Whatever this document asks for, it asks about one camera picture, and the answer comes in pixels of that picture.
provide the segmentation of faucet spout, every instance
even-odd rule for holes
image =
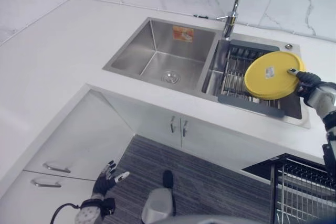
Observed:
[[[238,4],[239,4],[239,0],[235,0],[235,3],[234,3],[233,8],[232,8],[232,11],[229,12],[227,14],[227,16],[225,16],[226,23],[225,23],[224,30],[223,30],[223,35],[222,35],[222,37],[225,40],[229,40],[230,39],[231,33],[232,33],[233,28],[235,26],[236,18],[238,16],[238,14],[237,14]]]

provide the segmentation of dish rack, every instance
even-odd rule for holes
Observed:
[[[324,170],[285,159],[272,165],[271,187],[271,224],[336,218],[336,182]]]
[[[269,52],[279,50],[276,46],[232,40],[225,59],[218,101],[279,118],[283,117],[285,111],[282,109],[281,99],[255,98],[247,91],[244,84],[245,72],[253,61]]]

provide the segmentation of sink basin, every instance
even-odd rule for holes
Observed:
[[[251,96],[244,74],[258,57],[298,45],[148,18],[103,67],[104,70],[309,127],[307,110],[291,94],[265,101]]]
[[[147,20],[105,65],[124,74],[178,90],[196,88],[218,31]]]
[[[279,118],[286,115],[302,119],[300,98],[295,94],[278,100],[262,100],[253,97],[245,88],[244,75],[249,65],[264,54],[280,50],[277,43],[270,44],[220,40],[207,70],[202,92],[217,97],[224,104]]]

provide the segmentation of sink drain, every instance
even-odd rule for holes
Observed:
[[[174,71],[167,71],[162,76],[161,80],[170,84],[176,84],[181,79],[180,75]]]

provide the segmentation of white cabinet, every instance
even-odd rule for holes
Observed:
[[[231,170],[241,170],[283,153],[281,148],[191,118],[181,117],[182,148],[193,155]]]
[[[263,140],[135,99],[104,96],[136,134],[234,171],[286,152]]]
[[[60,187],[38,187],[40,184]],[[80,205],[90,198],[94,182],[81,179],[21,172],[0,200],[0,223],[50,223],[55,210],[62,204]],[[74,223],[78,209],[63,208],[55,224]]]
[[[107,162],[120,160],[133,134],[106,99],[90,91],[25,170],[96,180]]]
[[[181,147],[181,120],[176,112],[126,97],[104,96],[135,134]]]

